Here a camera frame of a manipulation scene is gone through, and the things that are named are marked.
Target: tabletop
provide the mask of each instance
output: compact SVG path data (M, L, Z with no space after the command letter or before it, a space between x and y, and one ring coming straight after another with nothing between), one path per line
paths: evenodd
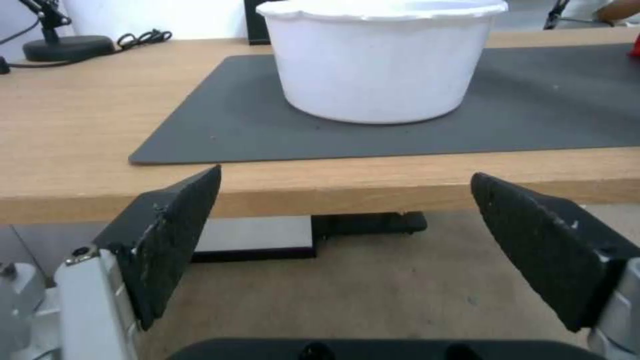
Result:
M492 33L488 47L632 42L638 29ZM225 57L270 53L235 40L171 41L0 78L0 224L111 220L141 192L210 165L127 157ZM465 208L483 171L583 203L640 202L640 147L223 165L217 217Z

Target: rubber mat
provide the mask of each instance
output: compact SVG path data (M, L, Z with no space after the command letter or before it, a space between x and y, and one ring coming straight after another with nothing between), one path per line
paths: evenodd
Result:
M486 49L462 105L437 119L360 125L284 99L272 55L225 59L129 158L223 163L640 145L630 44Z

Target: bolt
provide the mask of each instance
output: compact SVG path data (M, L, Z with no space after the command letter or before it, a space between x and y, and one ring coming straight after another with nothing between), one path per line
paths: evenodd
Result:
M13 281L17 276L18 271L15 269L14 263L0 263L0 277Z

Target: plastic bowl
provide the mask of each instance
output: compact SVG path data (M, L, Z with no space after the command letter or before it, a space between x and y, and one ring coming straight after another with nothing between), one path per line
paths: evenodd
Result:
M398 124L457 108L502 0L290 0L258 5L294 107Z

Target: person's arm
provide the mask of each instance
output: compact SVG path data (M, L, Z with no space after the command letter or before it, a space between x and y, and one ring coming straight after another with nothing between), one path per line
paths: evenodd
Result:
M616 22L640 13L640 0L614 0L596 11L600 21Z

